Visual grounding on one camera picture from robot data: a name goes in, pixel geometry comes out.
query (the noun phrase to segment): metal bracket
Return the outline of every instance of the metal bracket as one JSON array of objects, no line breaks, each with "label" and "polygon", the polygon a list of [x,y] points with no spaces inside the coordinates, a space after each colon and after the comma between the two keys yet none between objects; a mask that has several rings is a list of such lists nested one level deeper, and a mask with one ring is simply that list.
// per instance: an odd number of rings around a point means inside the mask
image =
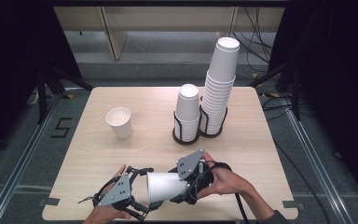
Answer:
[{"label": "metal bracket", "polygon": [[188,156],[182,157],[176,162],[179,180],[187,179],[200,163],[200,159],[204,153],[204,149],[200,149]]},{"label": "metal bracket", "polygon": [[109,192],[98,203],[98,206],[106,206],[117,203],[131,197],[131,185],[128,173],[124,173]]}]

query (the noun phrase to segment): table surface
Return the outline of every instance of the table surface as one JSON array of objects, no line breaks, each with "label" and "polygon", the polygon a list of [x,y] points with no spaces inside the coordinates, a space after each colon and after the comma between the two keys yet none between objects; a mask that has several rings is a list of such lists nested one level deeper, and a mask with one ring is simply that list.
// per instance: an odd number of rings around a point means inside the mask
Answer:
[{"label": "table surface", "polygon": [[[178,159],[203,148],[253,183],[273,209],[295,219],[296,208],[283,208],[282,201],[294,199],[255,89],[234,87],[222,133],[215,138],[200,137],[190,146],[179,145],[172,138],[179,89],[95,88],[49,195],[60,201],[56,206],[46,205],[43,218],[83,220],[92,210],[92,202],[78,202],[96,193],[122,164],[165,173],[175,167]],[[118,106],[131,111],[133,133],[127,140],[116,138],[105,121],[109,110]],[[132,195],[138,203],[149,204],[145,176],[135,179]],[[255,219],[247,204],[242,203],[248,218]],[[195,205],[165,202],[145,219],[153,220],[241,220],[241,212],[234,195],[212,195]]]}]

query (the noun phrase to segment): paper cup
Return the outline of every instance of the paper cup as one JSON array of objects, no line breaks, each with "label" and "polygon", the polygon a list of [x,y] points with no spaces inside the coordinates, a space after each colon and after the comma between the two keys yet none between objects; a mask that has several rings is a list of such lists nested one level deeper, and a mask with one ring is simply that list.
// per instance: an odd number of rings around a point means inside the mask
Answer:
[{"label": "paper cup", "polygon": [[119,139],[125,140],[132,135],[131,112],[125,107],[117,107],[106,115],[106,122],[112,127]]},{"label": "paper cup", "polygon": [[217,40],[209,66],[209,76],[219,82],[229,82],[235,77],[240,42],[231,37]]},{"label": "paper cup", "polygon": [[179,180],[177,173],[147,173],[149,202],[170,200],[187,190],[187,182]]},{"label": "paper cup", "polygon": [[183,121],[192,121],[200,116],[199,89],[185,84],[179,91],[176,102],[176,117]]}]

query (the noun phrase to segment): cup rim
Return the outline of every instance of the cup rim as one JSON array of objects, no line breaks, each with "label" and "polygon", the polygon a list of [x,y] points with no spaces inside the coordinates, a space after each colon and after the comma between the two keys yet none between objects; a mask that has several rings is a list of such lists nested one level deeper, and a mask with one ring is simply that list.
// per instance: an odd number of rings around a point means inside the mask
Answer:
[{"label": "cup rim", "polygon": [[[194,96],[186,96],[184,94],[182,94],[182,89],[186,88],[186,87],[191,87],[193,88],[195,91],[197,91],[197,93],[194,95]],[[183,99],[185,100],[194,100],[196,99],[197,97],[199,97],[199,88],[194,85],[194,84],[190,84],[190,83],[187,83],[187,84],[184,84],[181,86],[180,90],[179,90],[179,96],[181,96]]]},{"label": "cup rim", "polygon": [[209,75],[209,69],[208,69],[208,71],[206,72],[206,78],[208,78],[208,79],[210,79],[212,82],[214,82],[214,83],[216,83],[216,84],[221,84],[221,85],[227,85],[228,83],[234,83],[235,82],[235,78],[236,78],[237,76],[234,74],[234,78],[232,79],[232,80],[230,80],[230,81],[228,81],[228,82],[222,82],[222,81],[218,81],[218,80],[215,80],[215,79],[213,79],[210,75]]},{"label": "cup rim", "polygon": [[216,46],[225,52],[235,52],[240,49],[240,41],[232,37],[224,36],[217,40]]},{"label": "cup rim", "polygon": [[[108,119],[108,118],[109,118],[109,115],[111,115],[111,113],[113,113],[113,112],[115,112],[115,111],[117,111],[117,110],[123,110],[123,109],[124,109],[126,112],[128,112],[128,117],[126,118],[126,121],[124,121],[122,124],[113,124],[113,123],[109,122],[109,119]],[[110,126],[112,126],[112,127],[119,127],[119,126],[122,126],[122,125],[126,124],[126,123],[131,119],[131,111],[130,111],[128,108],[123,107],[123,106],[115,107],[115,108],[109,110],[109,112],[106,114],[105,119],[106,119],[106,122],[107,122]]]}]

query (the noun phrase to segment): gray carpet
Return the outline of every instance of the gray carpet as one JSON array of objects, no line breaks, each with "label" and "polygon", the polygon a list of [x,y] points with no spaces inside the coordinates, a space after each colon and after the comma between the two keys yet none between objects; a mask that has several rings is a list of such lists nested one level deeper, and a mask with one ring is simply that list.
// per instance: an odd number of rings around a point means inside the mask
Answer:
[{"label": "gray carpet", "polygon": [[[181,86],[185,83],[202,86],[208,64],[80,64],[79,67],[84,80],[94,86]],[[259,65],[256,69],[266,70],[267,67]],[[235,86],[247,86],[252,82],[249,77],[254,71],[249,66],[239,65],[237,71],[243,75],[237,74]],[[257,92],[275,92],[274,85],[277,78],[274,77],[257,87]],[[63,80],[62,83],[65,87],[76,87],[76,85],[67,80]],[[90,93],[84,90],[68,91],[65,94],[71,95],[71,97],[62,97],[55,108],[0,223],[46,222],[41,217],[43,206],[38,205],[39,201],[48,197],[75,132],[76,125],[90,96]],[[264,104],[268,99],[270,98],[260,96],[260,104]],[[267,106],[281,104],[280,99],[275,99],[271,100]],[[312,144],[317,149],[328,174],[330,174],[338,192],[350,209],[354,222],[358,223],[358,185],[353,180],[345,164],[333,156],[334,147],[326,137],[318,119],[312,115],[312,110],[304,99],[301,99],[300,111],[301,122],[306,128]],[[310,187],[320,198],[331,223],[338,223],[336,215],[304,153],[304,149],[286,116],[285,108],[280,107],[268,110],[265,115],[274,139],[282,150],[288,154],[301,174],[305,176]],[[70,127],[70,129],[65,137],[54,138],[52,136],[64,134],[63,130],[56,130],[60,119],[64,119],[62,124],[65,127]],[[24,108],[18,122],[7,135],[7,147],[0,149],[0,188],[6,183],[18,158],[31,138],[37,120],[37,105]],[[310,188],[300,178],[294,165],[280,150],[278,151],[295,200],[303,207],[299,210],[298,218],[291,222],[326,223],[322,207],[315,200]]]}]

